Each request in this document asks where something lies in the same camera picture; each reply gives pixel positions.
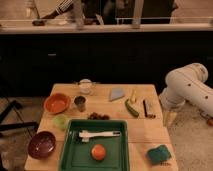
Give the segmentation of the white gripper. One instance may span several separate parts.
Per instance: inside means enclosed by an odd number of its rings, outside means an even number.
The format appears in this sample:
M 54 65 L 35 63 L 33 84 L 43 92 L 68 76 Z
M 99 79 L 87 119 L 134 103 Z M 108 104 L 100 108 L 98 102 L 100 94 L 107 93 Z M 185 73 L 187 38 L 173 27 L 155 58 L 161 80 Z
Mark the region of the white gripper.
M 178 110 L 184 105 L 184 98 L 174 93 L 162 92 L 159 100 L 165 110 Z M 171 126 L 177 116 L 177 112 L 170 112 L 168 115 L 168 126 Z

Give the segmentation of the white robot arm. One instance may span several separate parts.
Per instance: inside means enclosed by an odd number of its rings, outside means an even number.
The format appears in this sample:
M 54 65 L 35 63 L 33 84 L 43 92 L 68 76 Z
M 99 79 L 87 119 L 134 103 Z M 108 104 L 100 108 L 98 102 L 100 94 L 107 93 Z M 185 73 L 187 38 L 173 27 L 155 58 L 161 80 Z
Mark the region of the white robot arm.
M 213 88 L 205 84 L 207 79 L 208 70 L 200 63 L 192 63 L 167 73 L 166 87 L 159 95 L 164 126 L 172 124 L 177 110 L 186 101 L 201 109 L 207 119 L 213 119 Z

